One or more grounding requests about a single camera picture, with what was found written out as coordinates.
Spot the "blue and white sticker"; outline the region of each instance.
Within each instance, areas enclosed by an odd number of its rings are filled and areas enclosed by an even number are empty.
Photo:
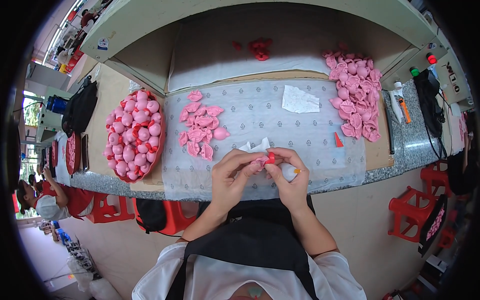
[[[98,40],[97,49],[98,50],[108,50],[108,39],[106,37],[101,37]]]

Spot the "floor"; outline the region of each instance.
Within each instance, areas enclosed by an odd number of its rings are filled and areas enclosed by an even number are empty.
[[[420,169],[312,196],[318,219],[332,233],[368,299],[381,299],[387,292],[402,288],[423,265],[418,244],[387,235],[393,219],[388,203],[405,192],[408,185],[424,190]],[[131,298],[133,287],[156,263],[162,249],[177,239],[147,235],[135,220],[92,224],[68,218],[61,220],[60,225],[90,251],[100,274],[124,299]]]

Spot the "white cap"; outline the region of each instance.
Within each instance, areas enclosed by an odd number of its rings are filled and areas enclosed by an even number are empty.
[[[395,89],[398,91],[398,90],[401,90],[402,89],[402,83],[400,81],[395,81],[393,83],[393,86],[395,87]]]

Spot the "red apron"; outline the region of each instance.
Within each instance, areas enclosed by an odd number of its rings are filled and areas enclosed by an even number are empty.
[[[78,216],[78,214],[87,208],[90,202],[92,202],[93,197],[96,193],[92,191],[73,188],[61,183],[58,183],[58,185],[61,187],[61,189],[68,198],[67,209],[69,214],[72,215],[72,217],[74,218],[83,220],[82,218],[80,218],[80,216]],[[51,187],[48,181],[43,182],[43,192],[40,194],[40,197],[45,195],[57,196],[57,193]]]

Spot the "black backpack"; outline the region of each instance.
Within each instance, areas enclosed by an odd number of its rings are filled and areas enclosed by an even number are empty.
[[[163,201],[137,198],[136,206],[136,221],[138,226],[145,229],[146,234],[150,234],[152,231],[159,232],[165,228],[167,213]]]
[[[446,158],[447,152],[442,143],[442,125],[445,123],[445,114],[443,108],[438,105],[436,98],[440,91],[440,83],[428,69],[421,72],[420,75],[413,77],[413,82],[415,83],[419,95],[420,109],[423,118],[425,119],[425,128],[430,140],[430,145],[439,160],[442,159],[442,154],[444,154],[444,157]],[[440,144],[439,153],[437,153],[433,147],[429,132],[433,137],[438,139]]]
[[[95,110],[97,88],[96,81],[91,82],[92,76],[84,79],[83,85],[70,98],[65,107],[61,127],[68,137],[75,132],[80,136],[88,126],[93,111]]]

